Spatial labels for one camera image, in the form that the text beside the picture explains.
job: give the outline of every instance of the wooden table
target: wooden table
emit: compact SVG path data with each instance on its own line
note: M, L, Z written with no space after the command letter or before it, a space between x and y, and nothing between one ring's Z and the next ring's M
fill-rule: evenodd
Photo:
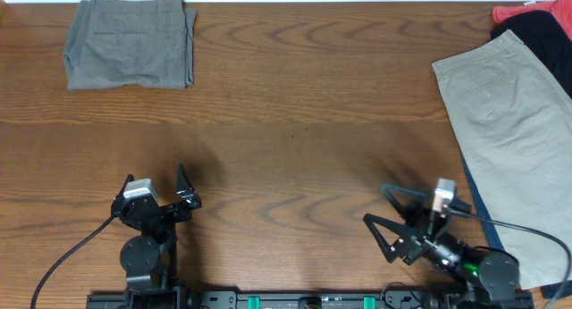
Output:
M457 181L471 200L431 63L489 38L492 4L192 4L187 90L66 90L75 4L9 5L0 26L0 306L25 308L46 270L109 216L128 173L177 200L183 161L203 197L181 224L180 275L241 290L377 289L442 280L388 264L361 221L397 220L385 181ZM453 233L485 243L479 223ZM40 308L122 290L115 221L68 259ZM538 293L538 305L541 304ZM560 303L562 307L571 301Z

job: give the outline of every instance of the beige cloth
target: beige cloth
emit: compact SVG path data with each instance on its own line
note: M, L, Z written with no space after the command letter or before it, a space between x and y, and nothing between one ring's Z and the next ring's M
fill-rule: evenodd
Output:
M572 100L559 83L510 30L434 63L433 70L491 217L572 246ZM522 288L562 280L560 246L522 231L497 231L520 262Z

